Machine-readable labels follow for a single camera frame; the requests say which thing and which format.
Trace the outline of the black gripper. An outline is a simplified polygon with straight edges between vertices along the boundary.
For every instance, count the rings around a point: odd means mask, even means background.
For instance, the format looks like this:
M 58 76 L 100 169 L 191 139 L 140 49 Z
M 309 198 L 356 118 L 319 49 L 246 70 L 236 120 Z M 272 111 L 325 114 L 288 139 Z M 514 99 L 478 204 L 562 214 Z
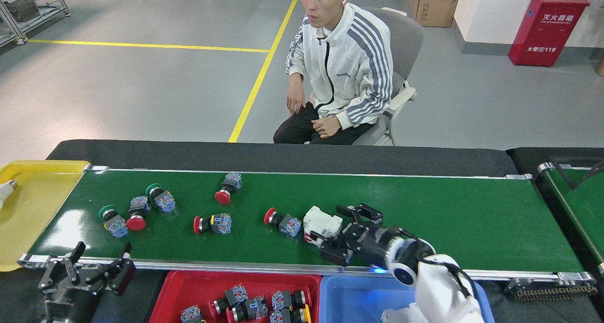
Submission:
M 46 323 L 90 323 L 106 288 L 115 295 L 123 295 L 134 277 L 132 246 L 125 243 L 117 259 L 88 276 L 88 284 L 85 280 L 80 282 L 75 263 L 85 248 L 84 242 L 78 242 L 67 256 L 47 264 L 39 282 L 39 290 L 45 290 Z
M 352 249 L 341 239 L 329 238 L 321 243 L 321 258 L 347 267 L 356 253 L 372 265 L 386 267 L 388 246 L 391 241 L 397 239 L 397 235 L 392 230 L 380 226 L 383 223 L 382 212 L 360 203 L 347 206 L 338 204 L 338 214 L 353 218 L 350 224 L 360 224 L 352 227 Z M 367 218 L 373 224 L 366 223 L 362 218 Z

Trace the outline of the person's left hand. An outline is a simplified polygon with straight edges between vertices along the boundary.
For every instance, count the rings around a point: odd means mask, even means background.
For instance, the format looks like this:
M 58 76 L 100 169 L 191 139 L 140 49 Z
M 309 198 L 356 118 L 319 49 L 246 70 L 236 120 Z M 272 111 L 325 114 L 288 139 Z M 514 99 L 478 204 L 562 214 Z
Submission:
M 322 139 L 334 136 L 342 125 L 337 117 L 324 117 L 311 121 L 312 128 L 319 134 Z

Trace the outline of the person's right hand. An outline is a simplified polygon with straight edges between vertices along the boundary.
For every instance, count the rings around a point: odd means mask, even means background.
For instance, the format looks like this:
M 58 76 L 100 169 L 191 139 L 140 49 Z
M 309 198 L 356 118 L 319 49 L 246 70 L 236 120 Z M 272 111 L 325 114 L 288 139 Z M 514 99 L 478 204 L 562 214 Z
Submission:
M 302 108 L 306 108 L 302 74 L 293 73 L 289 76 L 289 85 L 285 104 L 291 116 L 298 114 Z

